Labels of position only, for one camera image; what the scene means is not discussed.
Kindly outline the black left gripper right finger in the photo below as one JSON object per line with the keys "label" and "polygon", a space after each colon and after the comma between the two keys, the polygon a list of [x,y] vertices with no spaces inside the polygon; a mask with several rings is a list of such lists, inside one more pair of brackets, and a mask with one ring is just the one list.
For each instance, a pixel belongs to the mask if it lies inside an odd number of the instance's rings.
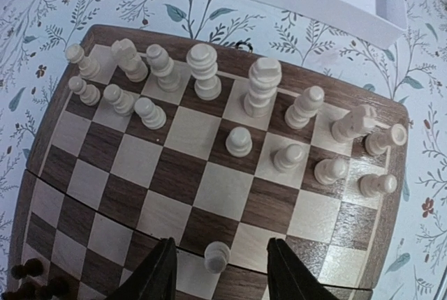
{"label": "black left gripper right finger", "polygon": [[270,238],[267,251],[270,299],[337,299],[317,281],[283,239]]}

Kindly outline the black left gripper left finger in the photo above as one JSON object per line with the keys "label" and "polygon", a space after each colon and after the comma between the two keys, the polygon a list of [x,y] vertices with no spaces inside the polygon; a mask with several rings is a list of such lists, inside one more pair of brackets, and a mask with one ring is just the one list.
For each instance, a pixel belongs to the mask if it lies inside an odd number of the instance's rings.
{"label": "black left gripper left finger", "polygon": [[175,299],[176,281],[177,249],[171,237],[157,243],[110,300]]}

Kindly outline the cream chess piece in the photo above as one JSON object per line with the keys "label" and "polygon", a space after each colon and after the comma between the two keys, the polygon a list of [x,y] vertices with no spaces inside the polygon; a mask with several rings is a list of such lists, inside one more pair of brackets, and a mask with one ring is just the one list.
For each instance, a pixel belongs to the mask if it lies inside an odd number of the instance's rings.
{"label": "cream chess piece", "polygon": [[373,132],[366,137],[365,148],[369,155],[379,156],[385,153],[388,147],[400,147],[408,140],[407,129],[400,123],[390,128]]}
{"label": "cream chess piece", "polygon": [[217,76],[217,51],[211,45],[196,44],[188,51],[186,62],[196,79],[196,95],[202,100],[216,99],[221,93],[221,80]]}
{"label": "cream chess piece", "polygon": [[181,76],[168,52],[159,44],[152,44],[146,49],[146,59],[151,73],[156,77],[158,86],[165,92],[179,89]]}
{"label": "cream chess piece", "polygon": [[117,65],[131,82],[141,82],[148,76],[148,67],[130,39],[116,40],[111,46],[111,52]]}

